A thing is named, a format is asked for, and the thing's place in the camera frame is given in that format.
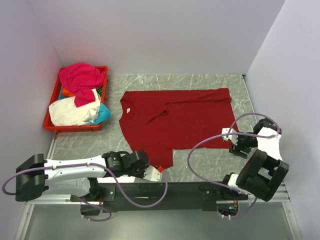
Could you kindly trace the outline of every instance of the marble floor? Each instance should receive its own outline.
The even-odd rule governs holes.
[[[109,151],[128,151],[119,119],[122,116],[120,99],[125,91],[194,90],[229,88],[232,109],[237,118],[252,113],[253,108],[245,81],[240,74],[120,74],[109,75],[106,106],[111,117],[103,123],[101,131],[64,132],[57,135],[51,158],[72,160],[90,158]],[[241,132],[252,131],[255,116],[247,116],[237,123]],[[187,167],[190,150],[173,150],[173,167],[166,170],[169,182],[197,182],[200,179]],[[239,173],[246,160],[233,156],[228,149],[199,148],[191,156],[191,165],[200,175],[221,181],[226,174]]]

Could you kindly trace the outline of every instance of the white wall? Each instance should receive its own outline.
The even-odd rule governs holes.
[[[282,127],[285,179],[303,238],[319,239],[320,2],[286,0],[245,78],[254,110]]]
[[[246,74],[285,0],[29,0],[65,66]]]
[[[62,64],[26,0],[1,1],[0,53],[2,184],[33,154],[48,152],[52,134],[42,124]],[[24,203],[2,192],[0,203],[0,239],[11,240]]]

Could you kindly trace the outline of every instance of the purple cable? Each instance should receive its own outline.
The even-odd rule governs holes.
[[[165,180],[165,188],[164,188],[164,192],[163,192],[163,195],[162,197],[160,197],[160,199],[158,201],[156,201],[155,203],[152,203],[150,205],[141,205],[141,204],[138,204],[134,201],[132,201],[125,193],[125,191],[123,190],[122,186],[120,185],[120,183],[118,182],[117,180],[117,177],[114,175],[114,173],[109,169],[107,168],[106,166],[103,166],[101,164],[98,164],[98,163],[91,163],[90,165],[93,165],[93,166],[97,166],[97,167],[100,167],[100,168],[103,168],[104,170],[106,170],[115,180],[117,186],[119,187],[119,190],[120,192],[123,194],[123,196],[125,197],[125,199],[127,199],[131,204],[133,204],[134,206],[136,207],[139,207],[139,208],[152,208],[154,206],[156,206],[157,204],[159,204],[166,196],[167,194],[167,191],[168,191],[168,180],[167,180],[167,176],[165,175],[164,172],[162,172],[163,176],[164,176],[164,180]],[[78,164],[68,164],[68,165],[58,165],[56,166],[57,169],[63,169],[63,168],[74,168],[74,167],[82,167],[82,166],[87,166],[86,163],[78,163]],[[30,172],[34,172],[34,171],[42,171],[42,170],[48,170],[48,169],[51,169],[51,170],[54,170],[55,168],[53,166],[43,166],[43,167],[35,167],[35,168],[30,168],[30,169],[26,169],[26,170],[22,170],[20,172],[17,172],[16,174],[14,174],[13,176],[11,176],[9,179],[7,179],[3,185],[2,185],[2,192],[6,195],[11,195],[11,196],[14,196],[16,195],[16,193],[14,192],[9,192],[6,190],[6,185],[8,184],[8,182],[10,182],[12,179],[14,179],[15,177],[19,176],[19,175],[22,175],[22,174],[26,174],[26,173],[30,173]],[[102,210],[105,210],[106,212],[108,212],[110,215],[109,217],[107,218],[104,218],[104,219],[91,219],[91,218],[88,218],[87,216],[84,216],[85,219],[87,220],[90,220],[90,221],[93,221],[93,222],[103,222],[103,221],[106,221],[106,220],[109,220],[111,218],[111,212],[104,208],[104,207],[101,207],[101,206],[98,206],[98,205],[94,205],[94,204],[91,204],[83,199],[81,199],[80,197],[76,196],[77,199],[91,207],[94,207],[94,208],[97,208],[97,209],[102,209]]]
[[[273,137],[276,136],[276,135],[261,136],[261,135],[256,135],[256,134],[253,134],[253,133],[246,133],[246,132],[230,132],[231,129],[234,127],[234,125],[236,124],[236,122],[237,122],[239,119],[241,119],[241,118],[243,118],[243,117],[245,117],[245,116],[248,116],[248,115],[258,115],[258,116],[262,116],[262,117],[265,117],[265,118],[269,119],[269,120],[276,126],[276,128],[277,128],[277,133],[280,132],[279,125],[278,125],[274,120],[272,120],[270,117],[268,117],[268,116],[266,116],[266,115],[263,115],[263,114],[261,114],[261,113],[245,113],[245,114],[239,116],[236,120],[234,120],[234,122],[232,123],[232,125],[231,125],[228,133],[223,133],[223,134],[219,134],[219,135],[215,135],[215,136],[209,137],[209,138],[207,138],[207,139],[199,142],[198,144],[196,144],[196,145],[191,149],[191,151],[190,151],[189,154],[188,154],[188,157],[187,157],[187,161],[186,161],[186,162],[187,162],[187,165],[188,165],[190,171],[191,171],[194,175],[196,175],[198,178],[200,178],[200,179],[202,179],[202,180],[204,180],[204,181],[206,181],[206,182],[208,182],[208,183],[211,183],[211,184],[214,184],[214,185],[218,185],[218,186],[221,186],[221,187],[225,187],[225,188],[227,188],[227,189],[231,189],[231,190],[233,190],[233,191],[236,191],[237,193],[240,193],[240,191],[239,191],[238,189],[236,189],[236,188],[230,187],[230,186],[228,186],[228,185],[226,185],[226,184],[222,184],[222,183],[217,182],[217,181],[212,181],[212,180],[207,179],[207,178],[199,175],[198,173],[196,173],[196,171],[195,171],[195,170],[191,167],[191,165],[190,165],[190,157],[191,157],[191,154],[193,153],[193,151],[194,151],[195,149],[197,149],[198,147],[200,147],[202,144],[204,144],[204,143],[206,143],[206,142],[208,142],[208,141],[211,141],[211,140],[213,140],[213,139],[221,138],[221,137],[224,137],[224,136],[229,136],[229,135],[241,135],[241,136],[249,136],[249,137],[255,137],[255,138],[262,138],[262,139],[270,139],[270,138],[273,138]],[[245,211],[243,211],[242,213],[240,213],[240,214],[238,214],[238,215],[232,216],[231,218],[240,217],[240,216],[242,216],[243,214],[245,214],[246,212],[248,212],[248,211],[254,206],[254,204],[256,203],[256,201],[257,201],[257,198],[254,199],[254,201],[252,202],[252,204],[251,204]]]

